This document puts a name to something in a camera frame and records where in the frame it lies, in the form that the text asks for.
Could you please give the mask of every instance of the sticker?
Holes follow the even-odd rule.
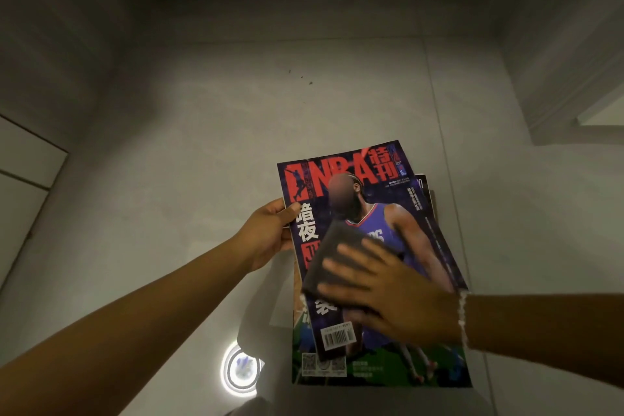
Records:
[[[301,376],[303,377],[346,377],[347,359],[338,357],[321,362],[316,354],[301,354]]]
[[[325,329],[321,329],[321,336],[323,338],[323,347],[325,347],[325,350],[344,347],[345,345],[358,341],[355,338],[351,321],[325,327]]]

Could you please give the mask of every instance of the gray floor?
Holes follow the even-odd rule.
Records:
[[[163,0],[3,289],[1,362],[230,237],[280,196],[278,161],[395,138],[475,292],[622,291],[624,151],[531,146],[478,3],[254,1]],[[624,407],[620,390],[508,358],[488,356],[489,383],[477,352],[475,390],[292,387],[291,286],[290,256],[249,275],[124,414],[241,405],[218,379],[237,338],[267,363],[257,414],[489,415],[490,389],[501,415]]]

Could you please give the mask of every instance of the bracelet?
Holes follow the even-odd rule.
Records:
[[[462,347],[468,348],[468,335],[466,334],[466,297],[470,294],[470,291],[463,289],[459,292],[459,309],[457,315],[459,316],[459,328],[462,330]]]

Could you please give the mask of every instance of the magazine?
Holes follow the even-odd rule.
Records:
[[[291,224],[296,254],[292,334],[292,380],[309,385],[470,387],[464,350],[399,344],[363,326],[355,338],[323,339],[343,329],[337,305],[301,294],[301,281],[332,221],[345,221],[399,251],[410,267],[428,277],[441,267],[440,286],[466,289],[464,279],[437,225],[425,175],[414,175],[399,141],[350,152],[278,164],[286,205],[298,201]],[[409,227],[399,223],[409,221]],[[408,230],[428,238],[415,253]]]

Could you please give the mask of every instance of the basketball jersey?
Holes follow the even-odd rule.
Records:
[[[392,250],[396,250],[403,263],[428,278],[423,265],[414,257],[414,254],[403,241],[399,233],[394,231],[386,222],[384,209],[387,205],[388,204],[381,204],[380,202],[373,204],[372,209],[368,211],[368,214],[357,224],[351,221],[345,222],[350,226],[357,227],[370,237],[381,240],[388,247],[392,248]]]
[[[345,222],[350,226],[357,227],[360,231],[370,237],[383,241],[384,244],[398,253],[399,258],[401,258],[403,263],[410,268],[413,268],[426,278],[429,278],[421,263],[416,260],[414,254],[403,242],[403,239],[398,232],[394,231],[393,228],[386,222],[384,209],[387,205],[388,204],[381,204],[380,202],[373,204],[372,209],[368,211],[368,214],[365,215],[357,224],[351,221]],[[389,337],[386,337],[385,335],[370,329],[367,326],[362,326],[362,339],[364,341],[364,347],[367,349],[378,349],[384,345],[394,342]]]

